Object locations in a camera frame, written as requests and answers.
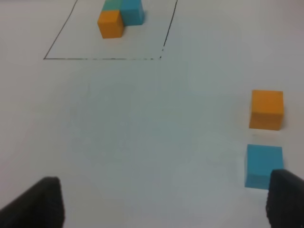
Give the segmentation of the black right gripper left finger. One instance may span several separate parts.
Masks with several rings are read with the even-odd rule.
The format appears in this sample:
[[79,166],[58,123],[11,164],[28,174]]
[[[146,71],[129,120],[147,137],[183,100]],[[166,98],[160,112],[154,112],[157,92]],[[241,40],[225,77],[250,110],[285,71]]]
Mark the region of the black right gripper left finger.
[[44,177],[0,210],[2,228],[62,228],[65,206],[58,177]]

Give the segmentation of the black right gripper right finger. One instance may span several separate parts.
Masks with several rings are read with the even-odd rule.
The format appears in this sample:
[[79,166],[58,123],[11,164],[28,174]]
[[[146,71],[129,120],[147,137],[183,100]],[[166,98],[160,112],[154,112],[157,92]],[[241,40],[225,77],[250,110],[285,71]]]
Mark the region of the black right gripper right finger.
[[273,170],[266,200],[272,228],[304,226],[304,180],[285,169]]

